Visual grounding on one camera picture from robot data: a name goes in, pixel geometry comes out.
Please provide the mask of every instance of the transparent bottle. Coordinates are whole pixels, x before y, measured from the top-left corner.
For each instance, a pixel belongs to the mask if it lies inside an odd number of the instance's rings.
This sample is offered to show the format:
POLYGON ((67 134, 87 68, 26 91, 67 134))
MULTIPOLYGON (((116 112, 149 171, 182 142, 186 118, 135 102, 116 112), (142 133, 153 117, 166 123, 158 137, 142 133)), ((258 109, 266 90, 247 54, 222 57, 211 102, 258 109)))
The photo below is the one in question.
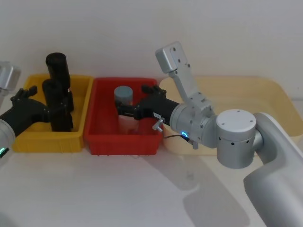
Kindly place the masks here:
MULTIPOLYGON (((125 105, 133 104, 133 90, 128 86, 115 88, 115 101, 120 101, 125 105)), ((138 121, 133 117, 119 115, 119 132, 121 134, 136 134, 138 131, 138 121)))

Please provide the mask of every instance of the white background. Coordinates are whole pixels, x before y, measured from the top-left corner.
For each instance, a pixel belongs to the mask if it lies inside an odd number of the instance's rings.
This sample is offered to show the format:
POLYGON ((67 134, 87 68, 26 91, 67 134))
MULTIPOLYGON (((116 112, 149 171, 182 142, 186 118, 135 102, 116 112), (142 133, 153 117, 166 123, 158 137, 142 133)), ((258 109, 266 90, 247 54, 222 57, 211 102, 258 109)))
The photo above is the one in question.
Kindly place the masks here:
POLYGON ((0 59, 30 73, 163 77, 156 49, 180 41, 195 75, 258 75, 303 97, 301 0, 0 0, 0 59))

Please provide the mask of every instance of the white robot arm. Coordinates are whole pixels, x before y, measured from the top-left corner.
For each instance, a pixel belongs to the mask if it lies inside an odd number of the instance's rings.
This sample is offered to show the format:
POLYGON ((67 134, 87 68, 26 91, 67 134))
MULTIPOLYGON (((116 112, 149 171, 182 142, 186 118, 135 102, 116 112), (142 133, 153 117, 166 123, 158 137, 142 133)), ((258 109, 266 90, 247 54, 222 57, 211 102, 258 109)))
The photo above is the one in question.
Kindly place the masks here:
POLYGON ((228 110, 215 116, 211 103, 199 92, 179 42, 156 51, 164 73, 175 81, 183 104, 169 123, 189 142, 217 148, 219 162, 229 168, 251 164, 254 153, 263 166, 244 179, 245 191, 269 227, 303 226, 303 153, 280 124, 266 113, 228 110))

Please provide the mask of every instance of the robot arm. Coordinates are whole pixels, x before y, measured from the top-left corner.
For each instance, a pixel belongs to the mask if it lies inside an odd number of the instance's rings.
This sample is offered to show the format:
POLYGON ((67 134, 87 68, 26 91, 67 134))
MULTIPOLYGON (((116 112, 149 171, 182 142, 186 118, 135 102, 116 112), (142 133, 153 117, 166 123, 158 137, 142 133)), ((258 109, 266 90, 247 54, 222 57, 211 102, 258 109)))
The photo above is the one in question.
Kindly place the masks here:
MULTIPOLYGON (((9 62, 0 61, 0 98, 12 92, 20 76, 20 69, 9 62)), ((46 105, 30 99, 37 93, 37 87, 28 90, 20 89, 11 98, 12 107, 0 115, 0 158, 6 154, 16 137, 36 122, 50 122, 59 115, 67 113, 67 99, 56 109, 50 109, 46 105)))
POLYGON ((137 106, 117 104, 118 113, 128 112, 139 120, 154 117, 183 135, 194 148, 198 143, 217 148, 219 162, 229 168, 251 164, 254 153, 263 166, 244 179, 245 191, 269 227, 303 226, 303 154, 279 123, 268 114, 228 110, 214 114, 211 102, 199 92, 190 65, 179 42, 156 51, 164 73, 174 79, 183 104, 166 99, 158 87, 143 92, 148 96, 137 106))

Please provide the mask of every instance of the metal bracket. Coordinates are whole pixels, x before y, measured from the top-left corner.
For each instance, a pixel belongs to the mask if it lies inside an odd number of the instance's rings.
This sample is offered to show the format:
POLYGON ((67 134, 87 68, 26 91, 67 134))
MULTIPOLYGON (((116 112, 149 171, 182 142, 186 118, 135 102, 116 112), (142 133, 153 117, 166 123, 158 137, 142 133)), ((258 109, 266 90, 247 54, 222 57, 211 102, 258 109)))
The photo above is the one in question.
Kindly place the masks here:
POLYGON ((179 94, 193 115, 203 112, 205 116, 214 115, 211 102, 199 92, 196 81, 190 72, 190 64, 180 42, 174 42, 156 51, 156 57, 164 73, 173 78, 179 94))
POLYGON ((195 142, 193 140, 189 140, 188 142, 189 142, 189 144, 191 144, 193 146, 194 150, 197 150, 199 148, 199 144, 197 142, 195 142))
POLYGON ((20 68, 8 61, 0 61, 0 106, 3 98, 15 90, 21 74, 20 68))
POLYGON ((161 117, 153 126, 152 126, 152 129, 154 130, 158 130, 159 132, 163 132, 161 126, 163 125, 164 123, 164 118, 161 117))

